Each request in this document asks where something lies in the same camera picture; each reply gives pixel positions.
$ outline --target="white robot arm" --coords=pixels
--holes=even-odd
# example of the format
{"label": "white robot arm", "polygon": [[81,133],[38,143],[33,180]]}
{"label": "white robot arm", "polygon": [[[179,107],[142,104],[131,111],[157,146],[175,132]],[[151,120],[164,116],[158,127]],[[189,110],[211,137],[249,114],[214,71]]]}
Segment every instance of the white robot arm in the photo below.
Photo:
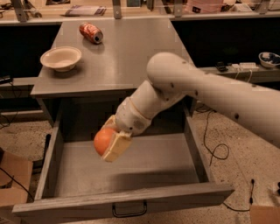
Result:
{"label": "white robot arm", "polygon": [[115,135],[102,154],[113,162],[130,146],[132,136],[140,135],[159,112],[186,95],[280,146],[280,93],[247,82],[205,73],[178,55],[161,52],[147,66],[148,80],[126,98],[102,128]]}

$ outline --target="gray drawer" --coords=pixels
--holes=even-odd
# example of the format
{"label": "gray drawer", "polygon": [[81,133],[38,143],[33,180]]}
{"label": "gray drawer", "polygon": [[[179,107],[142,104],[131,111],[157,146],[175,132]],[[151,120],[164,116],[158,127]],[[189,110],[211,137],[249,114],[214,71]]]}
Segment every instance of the gray drawer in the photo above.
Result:
{"label": "gray drawer", "polygon": [[116,112],[122,94],[63,99],[35,202],[13,213],[30,223],[61,223],[222,203],[233,188],[217,185],[183,102],[159,114],[114,163],[103,162],[92,138]]}

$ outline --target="cable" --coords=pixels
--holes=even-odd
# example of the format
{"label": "cable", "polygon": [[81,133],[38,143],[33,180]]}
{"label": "cable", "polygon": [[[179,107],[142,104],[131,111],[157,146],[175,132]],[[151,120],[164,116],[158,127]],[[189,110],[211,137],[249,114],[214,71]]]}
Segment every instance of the cable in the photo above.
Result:
{"label": "cable", "polygon": [[252,71],[252,69],[250,69],[250,77],[248,78],[248,81],[247,81],[247,82],[250,82],[250,81],[251,81],[252,75],[253,75],[253,71]]}
{"label": "cable", "polygon": [[[207,119],[206,119],[206,128],[205,128],[205,132],[204,132],[204,136],[203,136],[203,144],[205,145],[206,149],[210,152],[210,154],[212,155],[211,156],[211,159],[210,159],[210,166],[212,164],[212,161],[213,161],[213,158],[217,158],[217,159],[221,159],[221,160],[226,160],[229,156],[229,147],[224,144],[224,143],[220,143],[218,144],[213,151],[211,151],[209,149],[209,147],[207,147],[206,145],[206,136],[207,136],[207,129],[208,129],[208,124],[209,124],[209,116],[211,113],[215,113],[216,111],[212,110],[211,108],[208,108],[206,110],[203,110],[201,111],[200,109],[205,107],[205,105],[202,105],[201,107],[197,108],[196,109],[196,112],[198,113],[206,113],[208,112],[209,110],[209,113],[207,115]],[[227,155],[225,157],[217,157],[216,155],[214,155],[214,153],[216,152],[216,150],[220,147],[220,146],[225,146],[226,149],[227,149]],[[252,188],[251,188],[251,192],[250,192],[250,198],[249,198],[249,203],[252,205],[253,204],[253,191],[254,191],[254,185],[255,185],[255,180],[254,179],[251,179],[251,184],[252,184]],[[246,212],[249,212],[250,209],[235,209],[235,208],[232,208],[231,206],[229,206],[228,204],[226,204],[225,202],[222,203],[226,208],[234,211],[234,212],[238,212],[238,213],[246,213]]]}
{"label": "cable", "polygon": [[[209,124],[209,116],[211,115],[211,113],[215,112],[214,110],[211,110],[208,115],[207,115],[207,119],[206,119],[206,127],[205,127],[205,131],[204,131],[204,136],[203,136],[203,144],[206,147],[206,149],[209,151],[209,153],[211,154],[211,159],[210,159],[210,166],[212,164],[213,158],[217,158],[220,160],[226,160],[229,156],[229,147],[228,145],[224,144],[224,143],[219,143],[214,149],[213,151],[211,151],[211,149],[207,146],[206,141],[207,141],[207,130],[208,130],[208,124]],[[218,157],[216,156],[214,153],[216,152],[216,150],[221,147],[224,146],[227,150],[227,155],[225,157]]]}
{"label": "cable", "polygon": [[31,197],[32,201],[34,201],[33,196],[31,195],[31,193],[22,185],[20,184],[18,181],[16,181],[6,170],[4,170],[3,168],[0,167],[0,170],[3,171],[9,178],[11,178],[13,181],[15,181],[18,185],[20,185],[27,193],[28,195]]}
{"label": "cable", "polygon": [[3,129],[3,128],[9,127],[9,126],[12,124],[12,122],[15,120],[15,118],[16,118],[17,115],[18,115],[18,111],[17,111],[17,113],[11,118],[11,120],[9,120],[9,118],[8,118],[7,116],[1,115],[1,113],[0,113],[0,117],[3,117],[3,118],[6,120],[6,122],[7,122],[7,124],[4,124],[4,123],[0,122],[0,125],[2,126],[2,127],[0,127],[0,130]]}
{"label": "cable", "polygon": [[226,208],[234,211],[234,212],[237,212],[237,213],[246,213],[246,212],[249,212],[250,209],[235,209],[235,208],[232,208],[231,206],[227,205],[225,202],[222,203]]}
{"label": "cable", "polygon": [[[23,90],[20,89],[19,87],[15,87],[15,86],[12,84],[12,82],[9,82],[9,84],[11,85],[11,90],[12,90],[12,93],[13,93],[15,99],[19,98],[19,97],[21,96],[21,94],[23,93]],[[19,90],[19,94],[18,94],[18,95],[16,95],[15,89],[16,89],[16,90]],[[3,117],[3,118],[6,120],[6,122],[7,122],[7,124],[4,124],[4,123],[0,122],[0,125],[1,125],[0,130],[3,129],[3,128],[9,127],[9,126],[12,124],[12,122],[15,120],[15,118],[16,118],[17,115],[18,115],[18,111],[17,111],[17,113],[11,118],[11,120],[9,120],[7,116],[2,115],[2,114],[0,113],[0,118]]]}
{"label": "cable", "polygon": [[[249,76],[247,82],[250,82],[251,79],[252,79],[252,76],[253,76],[253,71],[252,71],[252,69],[250,69],[249,71],[250,71],[250,76]],[[238,72],[237,72],[236,76],[234,77],[235,80],[237,80],[237,77],[238,77],[239,73],[240,73],[240,69],[238,69]]]}
{"label": "cable", "polygon": [[[251,193],[250,193],[250,199],[249,199],[249,203],[252,205],[253,204],[253,191],[254,191],[254,185],[255,185],[255,180],[252,178],[251,179],[251,184],[252,184],[252,188],[251,188]],[[237,212],[237,213],[246,213],[249,212],[250,209],[235,209],[232,208],[231,206],[229,206],[228,204],[226,204],[225,202],[222,203],[225,207],[227,207],[228,209]]]}
{"label": "cable", "polygon": [[212,110],[211,108],[209,108],[207,105],[203,104],[202,106],[198,107],[195,109],[195,111],[199,114],[202,114],[202,113],[206,113],[208,111]]}

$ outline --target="speckled floor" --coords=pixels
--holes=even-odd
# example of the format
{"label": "speckled floor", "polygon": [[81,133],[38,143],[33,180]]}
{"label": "speckled floor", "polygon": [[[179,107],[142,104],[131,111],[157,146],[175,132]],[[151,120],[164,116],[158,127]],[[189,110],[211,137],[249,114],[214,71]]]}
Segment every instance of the speckled floor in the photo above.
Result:
{"label": "speckled floor", "polygon": [[[207,124],[206,113],[195,113],[200,141]],[[219,113],[209,115],[206,133],[206,145],[213,150],[217,144],[229,147],[226,160],[213,158],[210,169],[217,183],[229,183],[235,189],[225,201],[234,209],[249,209],[251,179],[255,180],[253,204],[261,206],[280,206],[277,183],[280,182],[280,150],[250,133],[238,124]],[[0,130],[0,147],[32,161],[41,159],[46,134],[52,129],[41,113],[19,114],[10,125]],[[211,155],[202,145],[206,159],[210,164]],[[216,156],[224,157],[226,150],[218,149]],[[32,177],[30,191],[35,194],[39,175]],[[126,219],[91,220],[79,223],[236,223],[249,224],[249,212],[235,212],[225,205],[187,209],[176,212],[149,213],[141,217]]]}

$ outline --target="soda can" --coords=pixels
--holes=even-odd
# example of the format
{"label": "soda can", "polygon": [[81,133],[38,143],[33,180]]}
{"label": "soda can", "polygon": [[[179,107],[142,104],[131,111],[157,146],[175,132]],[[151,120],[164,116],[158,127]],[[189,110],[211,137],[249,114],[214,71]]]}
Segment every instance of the soda can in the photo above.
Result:
{"label": "soda can", "polygon": [[80,34],[88,39],[91,43],[99,45],[102,42],[103,33],[95,25],[85,22],[80,25],[79,30]]}

